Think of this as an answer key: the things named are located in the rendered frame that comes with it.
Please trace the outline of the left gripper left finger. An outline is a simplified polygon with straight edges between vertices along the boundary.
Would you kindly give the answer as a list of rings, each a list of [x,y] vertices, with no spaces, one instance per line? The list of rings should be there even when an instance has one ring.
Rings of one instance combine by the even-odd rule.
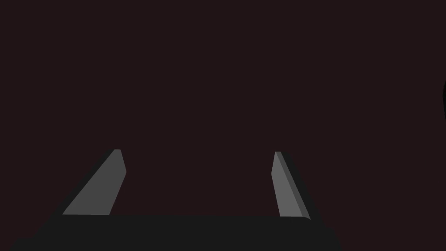
[[[62,200],[53,215],[109,215],[126,173],[122,151],[107,150]]]

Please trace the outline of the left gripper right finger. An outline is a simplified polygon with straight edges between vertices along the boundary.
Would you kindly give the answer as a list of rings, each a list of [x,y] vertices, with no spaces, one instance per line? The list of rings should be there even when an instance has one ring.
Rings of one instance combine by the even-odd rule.
[[[271,178],[281,217],[320,219],[320,214],[289,153],[275,152]]]

